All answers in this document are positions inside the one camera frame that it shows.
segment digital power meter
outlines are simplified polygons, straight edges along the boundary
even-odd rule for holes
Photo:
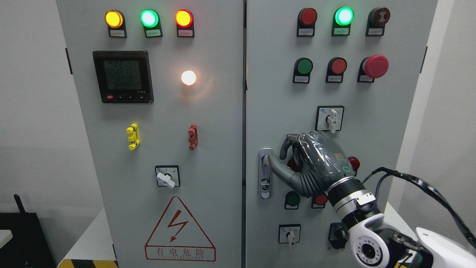
[[[94,51],[92,57],[103,103],[154,102],[147,51]]]

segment lightning bolt symbol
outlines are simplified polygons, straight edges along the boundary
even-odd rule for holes
[[[182,225],[182,226],[180,227],[180,229],[177,231],[177,233],[176,233],[174,236],[172,236],[172,237],[170,238],[170,242],[172,242],[172,241],[174,241],[175,239],[177,239],[176,236],[180,233],[180,231],[183,229],[183,227],[185,227],[185,225],[187,225],[187,223],[188,223],[188,221],[179,222],[179,223],[173,223],[173,222],[179,217],[180,213],[182,213],[182,211],[181,211],[181,210],[177,210],[177,212],[175,213],[174,217],[172,218],[172,220],[170,221],[169,225],[167,226],[167,228],[169,228],[169,227],[174,227],[174,226],[177,226],[177,225]]]

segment electrical hazard warning sign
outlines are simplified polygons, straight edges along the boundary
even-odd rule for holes
[[[148,260],[216,260],[215,246],[178,196],[170,200],[144,248]]]

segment black cable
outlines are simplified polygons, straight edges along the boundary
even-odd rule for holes
[[[405,263],[411,256],[413,256],[413,253],[409,253],[407,257],[400,262],[400,265],[397,268],[402,267],[402,264]]]
[[[361,205],[359,204],[356,204],[356,207],[358,210],[360,210],[361,212],[367,214],[369,213],[370,211],[374,210],[375,206],[377,205],[377,200],[378,200],[378,193],[380,191],[380,185],[382,185],[382,182],[384,181],[384,179],[386,177],[390,177],[391,174],[385,174],[383,175],[379,180],[378,180],[378,183],[377,183],[377,187],[375,188],[375,201],[374,203],[372,203],[372,205],[368,208],[363,208]]]
[[[363,209],[362,207],[357,206],[357,208],[360,211],[362,211],[364,213],[370,212],[375,207],[375,205],[377,203],[378,191],[380,189],[380,185],[382,184],[382,181],[388,176],[395,176],[397,178],[404,179],[404,180],[410,182],[411,184],[416,185],[425,194],[431,196],[438,203],[440,203],[444,208],[446,208],[448,210],[448,212],[451,214],[451,217],[453,217],[453,220],[455,221],[456,226],[458,226],[459,231],[463,234],[463,236],[469,242],[469,244],[472,247],[476,248],[476,237],[473,235],[473,233],[471,233],[470,229],[466,226],[463,219],[458,215],[458,213],[456,213],[456,211],[450,206],[450,204],[443,197],[443,195],[440,192],[438,192],[438,190],[436,190],[436,188],[434,188],[431,184],[429,184],[428,182],[426,182],[426,181],[424,181],[424,180],[422,180],[418,177],[415,177],[415,176],[410,175],[410,174],[400,173],[396,170],[392,170],[392,169],[385,168],[385,167],[379,167],[378,169],[374,170],[368,177],[366,177],[362,181],[362,183],[366,182],[372,175],[374,175],[375,173],[378,173],[380,171],[385,171],[386,174],[383,175],[377,183],[377,187],[375,189],[375,202],[372,204],[371,208],[368,208],[368,209]]]

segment gray metal panel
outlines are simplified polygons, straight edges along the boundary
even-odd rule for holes
[[[247,206],[248,267],[357,267],[350,251],[329,250],[329,224],[337,222],[327,204],[310,208],[303,198],[299,210],[284,210],[290,189],[273,179],[270,199],[257,195],[258,151],[280,148],[288,133],[314,129],[318,105],[345,106],[342,131],[334,137],[348,156],[362,166],[357,178],[371,170],[394,168],[403,139],[415,87],[425,53],[436,0],[248,1],[247,27]],[[351,5],[355,12],[350,36],[331,37],[335,10]],[[314,37],[296,37],[296,20],[305,7],[317,10]],[[366,37],[367,17],[375,7],[387,7],[391,18],[383,37]],[[390,68],[375,83],[356,83],[361,61],[373,54],[388,57]],[[293,84],[294,62],[300,57],[314,63],[310,83]],[[326,84],[327,63],[343,57],[348,68],[342,84]],[[374,191],[377,180],[370,181]],[[383,209],[390,183],[380,195]],[[293,251],[278,244],[279,224],[301,224],[300,242]]]
[[[119,265],[239,267],[243,2],[59,0],[58,8]],[[145,38],[139,14],[148,8],[158,12],[164,37]],[[194,15],[193,39],[176,36],[182,8]],[[109,9],[124,14],[126,39],[108,36]],[[96,50],[149,51],[154,103],[102,104]],[[198,77],[192,87],[180,81],[189,69]],[[131,123],[141,138],[135,151],[125,132]],[[188,149],[191,123],[198,125],[195,151]],[[181,186],[157,187],[155,165],[179,165]],[[213,242],[216,262],[146,260],[144,245],[175,195]]]

